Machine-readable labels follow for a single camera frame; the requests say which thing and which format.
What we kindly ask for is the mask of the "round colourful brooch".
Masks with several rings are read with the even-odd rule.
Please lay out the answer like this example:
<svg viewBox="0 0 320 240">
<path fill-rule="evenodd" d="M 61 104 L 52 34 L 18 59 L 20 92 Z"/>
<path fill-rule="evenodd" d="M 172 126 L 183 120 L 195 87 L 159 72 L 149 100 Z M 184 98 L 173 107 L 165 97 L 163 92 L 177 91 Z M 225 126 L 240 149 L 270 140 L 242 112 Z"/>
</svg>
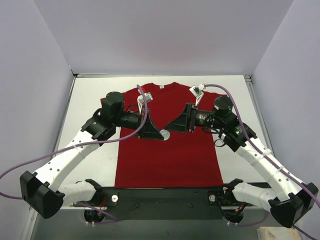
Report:
<svg viewBox="0 0 320 240">
<path fill-rule="evenodd" d="M 171 135 L 170 132 L 165 129 L 160 130 L 160 134 L 162 135 L 164 141 L 167 141 Z"/>
</svg>

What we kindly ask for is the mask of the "red t-shirt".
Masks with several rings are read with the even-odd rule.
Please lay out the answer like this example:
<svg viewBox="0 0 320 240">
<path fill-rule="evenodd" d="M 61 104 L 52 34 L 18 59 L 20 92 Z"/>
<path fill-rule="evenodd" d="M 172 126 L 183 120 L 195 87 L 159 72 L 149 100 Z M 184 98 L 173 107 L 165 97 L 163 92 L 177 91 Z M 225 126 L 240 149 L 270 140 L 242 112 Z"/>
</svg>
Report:
<svg viewBox="0 0 320 240">
<path fill-rule="evenodd" d="M 159 130 L 195 101 L 189 86 L 147 83 L 150 117 Z M 192 133 L 172 131 L 168 140 L 138 139 L 119 142 L 116 188 L 217 187 L 223 184 L 214 138 L 197 127 Z"/>
</svg>

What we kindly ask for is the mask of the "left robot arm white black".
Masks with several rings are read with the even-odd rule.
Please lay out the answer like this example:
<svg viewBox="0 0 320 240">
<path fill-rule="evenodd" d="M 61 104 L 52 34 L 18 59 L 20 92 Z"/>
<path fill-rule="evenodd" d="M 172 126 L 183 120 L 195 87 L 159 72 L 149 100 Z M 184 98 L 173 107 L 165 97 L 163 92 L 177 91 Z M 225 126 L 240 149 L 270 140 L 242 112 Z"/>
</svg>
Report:
<svg viewBox="0 0 320 240">
<path fill-rule="evenodd" d="M 85 122 L 66 148 L 33 173 L 26 171 L 20 176 L 22 199 L 44 219 L 51 218 L 65 205 L 100 204 L 103 194 L 95 181 L 80 180 L 67 185 L 63 185 L 63 181 L 82 160 L 110 140 L 117 127 L 132 129 L 139 139 L 163 141 L 165 138 L 152 122 L 146 105 L 152 100 L 150 92 L 139 95 L 136 113 L 124 110 L 122 93 L 108 93 L 101 99 L 101 108 Z"/>
</svg>

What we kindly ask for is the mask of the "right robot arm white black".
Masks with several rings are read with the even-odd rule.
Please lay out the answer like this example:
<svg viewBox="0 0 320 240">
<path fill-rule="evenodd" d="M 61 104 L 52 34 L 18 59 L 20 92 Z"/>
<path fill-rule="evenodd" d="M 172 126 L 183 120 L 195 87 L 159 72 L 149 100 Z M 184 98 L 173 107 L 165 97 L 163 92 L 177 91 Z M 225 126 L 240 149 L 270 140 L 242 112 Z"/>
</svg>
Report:
<svg viewBox="0 0 320 240">
<path fill-rule="evenodd" d="M 312 183 L 304 183 L 290 173 L 266 148 L 256 133 L 242 122 L 234 100 L 219 96 L 212 111 L 199 110 L 187 103 L 181 115 L 165 126 L 165 130 L 179 133 L 193 132 L 203 127 L 217 132 L 219 139 L 234 153 L 245 159 L 268 183 L 260 188 L 234 179 L 227 192 L 237 202 L 248 203 L 271 213 L 283 227 L 291 228 L 314 204 L 319 189 Z"/>
</svg>

